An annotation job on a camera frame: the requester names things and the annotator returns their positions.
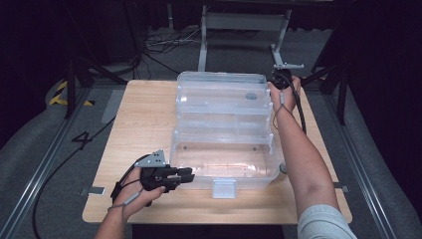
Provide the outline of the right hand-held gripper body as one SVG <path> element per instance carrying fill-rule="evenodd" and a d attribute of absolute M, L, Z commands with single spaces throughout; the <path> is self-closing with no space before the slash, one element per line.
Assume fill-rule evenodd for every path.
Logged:
<path fill-rule="evenodd" d="M 273 69 L 269 84 L 278 90 L 285 90 L 293 85 L 292 73 L 288 69 Z"/>

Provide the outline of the grey metal floor rail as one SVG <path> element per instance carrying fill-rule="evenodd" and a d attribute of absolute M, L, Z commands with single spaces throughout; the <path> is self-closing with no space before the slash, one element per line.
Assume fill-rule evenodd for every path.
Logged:
<path fill-rule="evenodd" d="M 357 183 L 363 194 L 365 202 L 369 208 L 370 214 L 375 222 L 376 228 L 382 239 L 397 239 L 394 230 L 385 214 L 379 197 L 370 181 L 370 178 L 361 162 L 361 158 L 355 148 L 355 145 L 348 133 L 345 125 L 342 125 L 336 114 L 336 105 L 331 96 L 322 97 L 327 105 L 328 111 L 334 120 L 334 125 L 338 130 L 342 142 L 345 144 L 347 156 L 350 161 L 350 167 L 355 175 Z"/>
<path fill-rule="evenodd" d="M 24 217 L 30 210 L 33 201 L 36 199 L 40 188 L 45 182 L 53 163 L 57 159 L 59 149 L 63 144 L 66 134 L 70 130 L 77 113 L 90 95 L 90 92 L 91 89 L 82 88 L 77 94 L 73 111 L 67 119 L 62 120 L 60 127 L 50 142 L 41 162 L 29 182 L 26 184 L 23 194 L 8 217 L 4 227 L 0 230 L 0 239 L 12 239 L 16 234 L 16 231 L 22 224 Z"/>

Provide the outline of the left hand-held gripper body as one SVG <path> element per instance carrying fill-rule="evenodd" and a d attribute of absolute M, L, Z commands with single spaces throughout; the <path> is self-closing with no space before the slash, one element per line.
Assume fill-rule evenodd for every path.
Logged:
<path fill-rule="evenodd" d="M 134 166 L 141 168 L 140 182 L 146 191 L 164 186 L 167 193 L 181 183 L 178 169 L 166 163 L 162 149 L 142 156 Z"/>

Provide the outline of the person's left hand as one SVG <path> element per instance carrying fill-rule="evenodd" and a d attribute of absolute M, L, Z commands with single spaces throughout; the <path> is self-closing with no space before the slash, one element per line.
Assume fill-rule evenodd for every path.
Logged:
<path fill-rule="evenodd" d="M 140 182 L 141 168 L 136 167 L 123 180 L 121 190 L 108 211 L 113 208 L 122 207 L 127 219 L 134 213 L 137 213 L 149 202 L 159 198 L 165 191 L 161 186 L 151 191 L 146 191 Z"/>

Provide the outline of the person's right hand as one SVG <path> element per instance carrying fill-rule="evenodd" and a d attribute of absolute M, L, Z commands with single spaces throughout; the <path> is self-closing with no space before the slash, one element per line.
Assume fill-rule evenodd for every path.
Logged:
<path fill-rule="evenodd" d="M 301 80 L 296 76 L 292 76 L 292 80 L 294 88 L 287 88 L 282 91 L 267 83 L 275 112 L 282 109 L 291 113 L 296 107 L 297 97 L 301 95 Z"/>

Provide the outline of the white metal stand frame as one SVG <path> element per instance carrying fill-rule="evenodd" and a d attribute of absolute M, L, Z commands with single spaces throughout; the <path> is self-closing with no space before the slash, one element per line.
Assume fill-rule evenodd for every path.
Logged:
<path fill-rule="evenodd" d="M 303 69 L 304 65 L 294 65 L 282 58 L 281 47 L 288 30 L 292 11 L 286 10 L 282 15 L 215 13 L 210 12 L 207 5 L 202 6 L 201 14 L 201 46 L 198 60 L 198 71 L 206 71 L 207 63 L 207 31 L 214 30 L 249 30 L 278 32 L 278 40 L 270 45 L 276 69 Z"/>

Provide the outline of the clear plastic storage box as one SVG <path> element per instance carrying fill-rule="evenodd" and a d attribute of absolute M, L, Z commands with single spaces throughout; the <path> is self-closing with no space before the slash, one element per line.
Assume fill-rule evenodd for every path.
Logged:
<path fill-rule="evenodd" d="M 240 190 L 269 186 L 285 165 L 272 112 L 263 75 L 181 73 L 169 161 L 192 168 L 195 175 L 181 187 L 232 199 Z"/>

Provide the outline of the grey shirt sleeve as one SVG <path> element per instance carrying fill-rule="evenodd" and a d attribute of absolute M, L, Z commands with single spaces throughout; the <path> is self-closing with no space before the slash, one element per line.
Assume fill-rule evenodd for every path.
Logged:
<path fill-rule="evenodd" d="M 300 216 L 299 239 L 357 239 L 340 211 L 325 204 L 313 205 Z"/>

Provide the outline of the black metal stand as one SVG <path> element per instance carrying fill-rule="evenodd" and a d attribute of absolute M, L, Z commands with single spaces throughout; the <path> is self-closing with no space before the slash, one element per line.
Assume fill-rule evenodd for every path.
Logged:
<path fill-rule="evenodd" d="M 306 86 L 312 82 L 324 78 L 323 83 L 319 86 L 319 91 L 323 95 L 331 95 L 335 89 L 338 89 L 336 116 L 341 125 L 345 125 L 344 112 L 348 74 L 345 63 L 336 63 L 325 67 L 308 77 L 302 78 L 302 86 Z"/>
<path fill-rule="evenodd" d="M 127 81 L 110 72 L 101 65 L 95 63 L 84 57 L 72 58 L 67 66 L 65 80 L 68 86 L 68 98 L 67 98 L 67 112 L 65 119 L 69 119 L 77 107 L 77 96 L 76 96 L 76 81 L 79 81 L 83 88 L 91 88 L 94 85 L 94 77 L 90 72 L 90 69 L 94 69 L 100 75 L 112 80 L 119 85 L 126 85 Z"/>

